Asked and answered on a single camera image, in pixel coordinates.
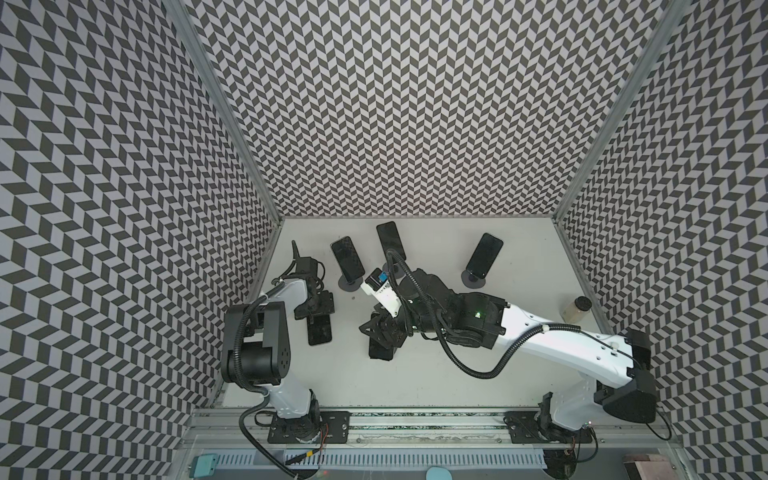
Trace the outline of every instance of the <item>teal plastic object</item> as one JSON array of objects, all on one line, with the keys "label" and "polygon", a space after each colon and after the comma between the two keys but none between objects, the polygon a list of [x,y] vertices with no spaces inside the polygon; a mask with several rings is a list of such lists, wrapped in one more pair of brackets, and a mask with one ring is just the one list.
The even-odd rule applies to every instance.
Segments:
[{"label": "teal plastic object", "polygon": [[431,467],[427,470],[427,480],[452,480],[451,472],[443,467]]},{"label": "teal plastic object", "polygon": [[218,463],[218,453],[207,453],[206,455],[195,457],[190,467],[190,478],[210,477],[216,471]]}]

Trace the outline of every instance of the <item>round phone stand base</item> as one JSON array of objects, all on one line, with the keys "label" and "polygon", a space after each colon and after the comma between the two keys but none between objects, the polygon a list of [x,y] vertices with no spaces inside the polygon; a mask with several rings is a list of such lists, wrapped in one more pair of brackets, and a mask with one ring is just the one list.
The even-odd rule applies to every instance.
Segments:
[{"label": "round phone stand base", "polygon": [[341,290],[344,290],[345,292],[356,292],[361,285],[362,285],[362,277],[360,277],[359,279],[355,280],[352,283],[347,282],[346,277],[343,274],[341,277],[339,277],[339,288]]},{"label": "round phone stand base", "polygon": [[[400,268],[400,265],[396,263],[394,267],[395,267],[395,280],[400,280],[406,275],[406,272],[404,272],[402,268]],[[382,266],[382,272],[386,272],[386,263],[384,263],[384,266]]]},{"label": "round phone stand base", "polygon": [[478,278],[472,275],[468,270],[464,270],[462,272],[462,283],[464,283],[464,286],[467,288],[476,290],[485,286],[485,279]]}]

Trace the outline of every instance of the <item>light blue round object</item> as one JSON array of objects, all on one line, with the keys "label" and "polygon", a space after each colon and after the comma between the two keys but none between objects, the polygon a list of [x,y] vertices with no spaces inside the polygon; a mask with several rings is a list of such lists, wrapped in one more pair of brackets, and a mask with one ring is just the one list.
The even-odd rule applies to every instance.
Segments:
[{"label": "light blue round object", "polygon": [[451,472],[443,467],[431,467],[427,470],[427,480],[452,480]]}]

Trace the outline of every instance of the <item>geometric black and white pattern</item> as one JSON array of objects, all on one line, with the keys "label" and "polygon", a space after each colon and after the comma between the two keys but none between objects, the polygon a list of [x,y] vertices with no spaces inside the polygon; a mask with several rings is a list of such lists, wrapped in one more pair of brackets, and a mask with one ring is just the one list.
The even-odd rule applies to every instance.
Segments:
[{"label": "geometric black and white pattern", "polygon": [[284,215],[550,214],[667,0],[186,0]]},{"label": "geometric black and white pattern", "polygon": [[694,2],[565,225],[703,478],[768,478],[768,8]]},{"label": "geometric black and white pattern", "polygon": [[0,170],[0,478],[156,478],[272,229],[158,0],[0,2]]}]

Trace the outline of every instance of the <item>phone screen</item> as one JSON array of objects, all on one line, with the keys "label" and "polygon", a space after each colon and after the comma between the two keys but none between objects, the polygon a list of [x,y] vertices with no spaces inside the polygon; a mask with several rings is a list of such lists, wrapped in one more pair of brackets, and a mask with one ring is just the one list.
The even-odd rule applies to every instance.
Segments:
[{"label": "phone screen", "polygon": [[485,278],[503,246],[504,242],[490,233],[484,233],[467,263],[467,271],[478,278]]},{"label": "phone screen", "polygon": [[344,237],[331,243],[331,250],[347,282],[354,282],[366,274],[351,238]]},{"label": "phone screen", "polygon": [[397,251],[403,260],[406,259],[406,251],[402,249],[402,242],[400,241],[400,234],[397,231],[397,225],[395,222],[382,223],[376,225],[376,231],[379,232],[379,240],[382,243],[382,249],[386,255],[386,251],[389,249]]}]

